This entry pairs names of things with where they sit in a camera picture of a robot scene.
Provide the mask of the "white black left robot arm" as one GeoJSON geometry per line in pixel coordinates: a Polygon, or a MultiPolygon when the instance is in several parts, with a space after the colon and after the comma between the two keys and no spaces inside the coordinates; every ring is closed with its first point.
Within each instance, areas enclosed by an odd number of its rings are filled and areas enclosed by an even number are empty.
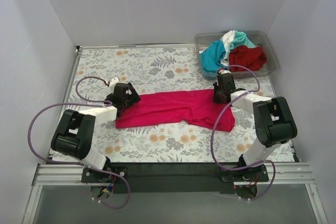
{"type": "Polygon", "coordinates": [[[118,78],[108,87],[111,93],[99,108],[64,111],[51,140],[51,149],[70,156],[80,163],[93,167],[93,175],[100,182],[111,178],[110,160],[92,147],[93,133],[97,126],[118,121],[125,111],[141,101],[131,83],[121,83],[118,78]]]}

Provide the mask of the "pink t shirt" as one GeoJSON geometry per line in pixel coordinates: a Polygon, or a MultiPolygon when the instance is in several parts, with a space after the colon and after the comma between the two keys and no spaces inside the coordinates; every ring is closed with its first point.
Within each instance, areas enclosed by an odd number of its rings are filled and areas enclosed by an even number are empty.
{"type": "Polygon", "coordinates": [[[143,94],[141,101],[126,109],[116,128],[178,123],[212,129],[225,104],[213,102],[213,90],[143,94]]]}

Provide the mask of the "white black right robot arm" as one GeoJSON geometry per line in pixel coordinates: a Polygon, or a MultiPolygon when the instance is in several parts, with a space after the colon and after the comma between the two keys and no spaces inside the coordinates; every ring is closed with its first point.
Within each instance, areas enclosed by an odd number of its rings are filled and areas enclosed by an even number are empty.
{"type": "Polygon", "coordinates": [[[297,127],[284,97],[263,97],[236,88],[230,71],[219,70],[214,86],[215,103],[243,109],[254,116],[256,139],[239,157],[236,167],[219,166],[224,182],[267,182],[265,160],[282,144],[297,136],[297,127]]]}

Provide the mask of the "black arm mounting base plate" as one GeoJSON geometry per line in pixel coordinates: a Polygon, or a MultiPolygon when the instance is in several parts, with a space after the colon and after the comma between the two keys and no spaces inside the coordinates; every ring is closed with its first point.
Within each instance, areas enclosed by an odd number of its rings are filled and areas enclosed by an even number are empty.
{"type": "Polygon", "coordinates": [[[111,163],[106,170],[117,177],[84,168],[81,182],[86,184],[110,184],[114,193],[187,193],[219,192],[234,194],[234,183],[256,184],[268,182],[265,165],[239,171],[225,171],[214,163],[111,163]]]}

